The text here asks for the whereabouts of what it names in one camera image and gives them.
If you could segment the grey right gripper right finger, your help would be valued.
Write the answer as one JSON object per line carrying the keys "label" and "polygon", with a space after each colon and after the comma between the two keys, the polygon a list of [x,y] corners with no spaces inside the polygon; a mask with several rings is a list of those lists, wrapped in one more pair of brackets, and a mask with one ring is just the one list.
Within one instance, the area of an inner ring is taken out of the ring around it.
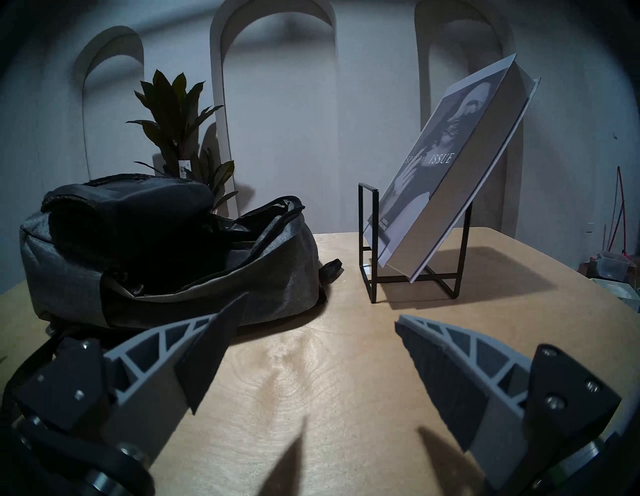
{"label": "grey right gripper right finger", "polygon": [[425,389],[489,488],[587,488],[620,440],[601,434],[621,397],[552,344],[530,359],[488,335],[402,314]]}

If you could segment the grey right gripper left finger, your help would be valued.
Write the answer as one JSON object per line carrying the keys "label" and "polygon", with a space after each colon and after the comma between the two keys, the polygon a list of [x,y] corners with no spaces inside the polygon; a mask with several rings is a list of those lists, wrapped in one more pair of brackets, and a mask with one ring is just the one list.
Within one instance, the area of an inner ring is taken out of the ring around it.
{"label": "grey right gripper left finger", "polygon": [[187,410],[194,415],[241,323],[248,296],[216,313],[151,328],[110,350],[53,331],[23,363],[18,432],[53,451],[73,442],[139,449],[158,458]]}

